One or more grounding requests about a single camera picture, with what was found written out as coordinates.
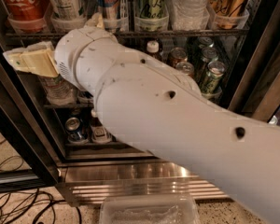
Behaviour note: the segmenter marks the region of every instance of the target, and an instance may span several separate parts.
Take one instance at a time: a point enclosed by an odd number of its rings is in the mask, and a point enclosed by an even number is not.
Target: bottle
[[[91,110],[91,140],[96,144],[106,144],[112,141],[112,135],[103,126],[101,121],[97,118],[94,109]]]
[[[156,40],[148,41],[147,42],[147,54],[159,61],[162,61],[162,57],[160,55],[159,42],[157,42]]]

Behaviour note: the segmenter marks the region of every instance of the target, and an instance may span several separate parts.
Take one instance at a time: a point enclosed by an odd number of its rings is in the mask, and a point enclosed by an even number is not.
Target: plastic container
[[[165,7],[164,17],[161,19],[141,19],[134,17],[134,30],[136,32],[158,32],[167,31],[169,23],[169,13],[167,7]]]
[[[242,29],[249,18],[249,12],[247,10],[245,10],[244,15],[241,17],[218,16],[210,5],[207,6],[207,10],[210,15],[207,25],[211,30],[224,29],[222,25],[226,24],[230,27],[229,29]]]
[[[201,30],[205,29],[209,20],[209,13],[203,8],[203,13],[195,16],[186,16],[180,7],[175,4],[176,0],[167,0],[169,8],[170,23],[173,30]]]
[[[52,23],[50,21],[50,14],[52,13],[52,6],[49,5],[42,19],[32,21],[17,21],[13,19],[13,15],[8,15],[8,21],[16,34],[27,33],[50,33],[52,31]]]
[[[171,25],[173,30],[201,30],[205,29],[209,20],[209,13],[207,9],[201,17],[187,17],[179,13],[176,9],[171,15]]]
[[[69,21],[60,20],[55,17],[54,13],[52,13],[50,19],[51,19],[54,29],[57,33],[67,33],[71,30],[74,30],[77,28],[82,28],[82,27],[84,27],[84,25],[87,21],[86,17],[69,20]]]
[[[105,30],[111,33],[129,31],[129,17],[118,20],[103,19],[103,21]]]
[[[106,198],[100,224],[200,224],[189,194],[158,194]]]

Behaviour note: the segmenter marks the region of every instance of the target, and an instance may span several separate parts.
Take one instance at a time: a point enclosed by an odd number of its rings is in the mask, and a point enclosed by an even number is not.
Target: bottle cap
[[[97,114],[96,114],[96,112],[95,112],[94,109],[91,110],[91,115],[92,115],[94,118],[97,118]]]
[[[156,53],[159,51],[159,43],[157,41],[147,42],[147,51],[150,53]]]

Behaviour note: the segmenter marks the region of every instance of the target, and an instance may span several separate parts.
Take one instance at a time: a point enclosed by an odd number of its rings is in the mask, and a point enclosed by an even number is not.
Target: refrigerator
[[[212,102],[232,112],[270,122],[280,113],[280,0],[249,0],[242,29],[139,32],[133,28],[133,0],[127,0],[129,31],[115,32],[124,46],[139,49],[145,38],[163,43],[163,57],[189,38],[209,36],[228,63],[222,93]],[[115,139],[104,145],[71,144],[64,124],[70,110],[91,112],[91,104],[51,105],[38,77],[13,70],[4,51],[43,40],[54,45],[64,33],[16,34],[6,26],[0,0],[0,132],[30,168],[0,173],[0,192],[55,186],[72,206],[101,204],[109,196],[190,193],[196,200],[228,195],[191,170],[158,159]],[[231,46],[224,45],[231,40]]]

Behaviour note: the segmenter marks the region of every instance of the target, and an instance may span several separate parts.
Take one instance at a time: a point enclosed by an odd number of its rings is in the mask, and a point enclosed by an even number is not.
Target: glass fridge door
[[[55,162],[44,149],[45,137],[37,129],[34,117],[26,112],[26,104],[0,64],[0,193],[57,182]]]

